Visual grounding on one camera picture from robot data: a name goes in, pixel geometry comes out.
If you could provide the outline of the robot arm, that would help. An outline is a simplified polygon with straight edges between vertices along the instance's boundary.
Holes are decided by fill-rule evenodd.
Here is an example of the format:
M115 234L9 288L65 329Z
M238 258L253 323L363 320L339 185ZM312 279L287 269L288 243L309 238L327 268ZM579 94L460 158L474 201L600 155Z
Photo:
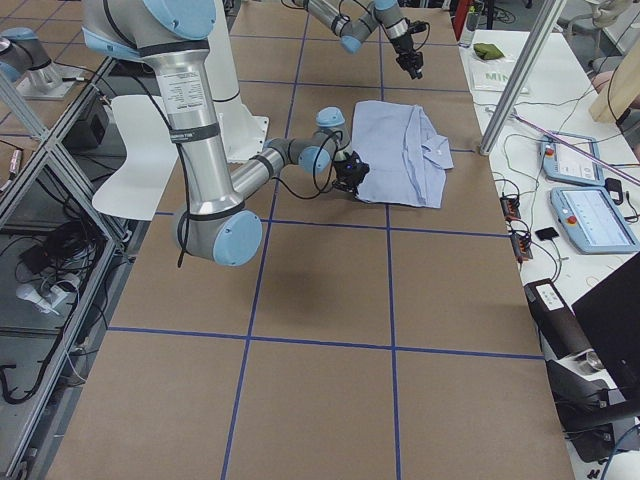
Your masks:
M235 170L229 168L220 117L205 67L210 43L228 23L219 1L86 1L86 45L101 54L140 62L154 72L159 111L182 164L186 206L175 220L182 254L240 266L262 241L258 215L246 200L284 167L328 174L317 192L355 193L369 171L351 148L341 112L326 108L306 139L276 138Z
M342 12L342 1L337 5L325 0L282 1L282 4L290 9L305 10L338 37L349 53L356 53L381 29L391 43L401 69L412 79L422 78L423 53L421 46L415 46L413 35L428 31L430 25L405 17L397 1L371 1L368 5L355 1L363 9L363 14L355 19Z

